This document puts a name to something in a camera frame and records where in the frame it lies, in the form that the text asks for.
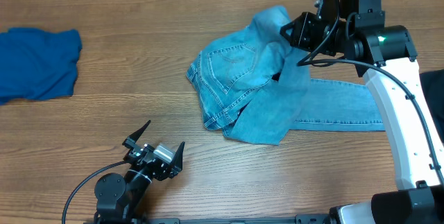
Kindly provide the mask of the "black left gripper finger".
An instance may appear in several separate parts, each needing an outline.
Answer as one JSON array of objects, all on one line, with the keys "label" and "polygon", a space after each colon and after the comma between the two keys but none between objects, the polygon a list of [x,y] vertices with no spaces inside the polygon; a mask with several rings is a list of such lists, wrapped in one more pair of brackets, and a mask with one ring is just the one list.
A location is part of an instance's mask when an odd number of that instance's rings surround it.
[{"label": "black left gripper finger", "polygon": [[144,131],[150,125],[151,120],[148,120],[140,129],[136,130],[134,133],[130,134],[127,139],[130,139],[132,142],[137,142],[138,139],[142,136]]},{"label": "black left gripper finger", "polygon": [[173,165],[173,170],[174,171],[181,171],[182,168],[183,168],[183,153],[184,153],[184,149],[185,149],[185,142],[183,141],[179,145],[179,147],[178,147],[178,149],[177,149],[177,151],[176,151],[176,153],[175,153],[175,155],[173,157],[173,160],[172,160],[172,165]]}]

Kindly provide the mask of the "light blue denim jeans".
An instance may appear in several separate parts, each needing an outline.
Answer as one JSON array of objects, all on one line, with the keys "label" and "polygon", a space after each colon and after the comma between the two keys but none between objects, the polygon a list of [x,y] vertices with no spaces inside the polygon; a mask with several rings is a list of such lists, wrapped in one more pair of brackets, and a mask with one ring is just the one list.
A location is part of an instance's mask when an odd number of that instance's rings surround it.
[{"label": "light blue denim jeans", "polygon": [[312,78],[280,29],[286,8],[257,13],[244,29],[214,40],[191,63],[203,125],[224,137],[277,145],[290,130],[370,132],[384,129],[369,90]]}]

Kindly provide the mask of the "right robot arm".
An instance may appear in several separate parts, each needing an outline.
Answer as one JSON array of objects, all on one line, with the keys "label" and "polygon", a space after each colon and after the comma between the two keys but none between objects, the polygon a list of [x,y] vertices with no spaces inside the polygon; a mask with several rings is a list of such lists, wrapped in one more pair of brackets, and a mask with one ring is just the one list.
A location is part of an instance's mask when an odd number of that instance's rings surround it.
[{"label": "right robot arm", "polygon": [[420,84],[417,51],[408,30],[387,26],[382,0],[316,0],[283,26],[301,65],[353,64],[382,116],[397,189],[369,201],[296,216],[297,223],[442,223],[443,143]]}]

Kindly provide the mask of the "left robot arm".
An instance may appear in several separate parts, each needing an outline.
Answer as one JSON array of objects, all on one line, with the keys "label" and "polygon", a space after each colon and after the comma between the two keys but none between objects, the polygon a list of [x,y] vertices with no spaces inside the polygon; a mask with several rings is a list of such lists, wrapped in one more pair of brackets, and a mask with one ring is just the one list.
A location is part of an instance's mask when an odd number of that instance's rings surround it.
[{"label": "left robot arm", "polygon": [[149,124],[146,122],[122,143],[128,149],[123,158],[130,165],[126,174],[109,173],[97,181],[95,223],[148,223],[145,214],[137,213],[148,187],[155,180],[174,178],[182,171],[185,142],[175,151],[163,144],[155,148],[137,144]]}]

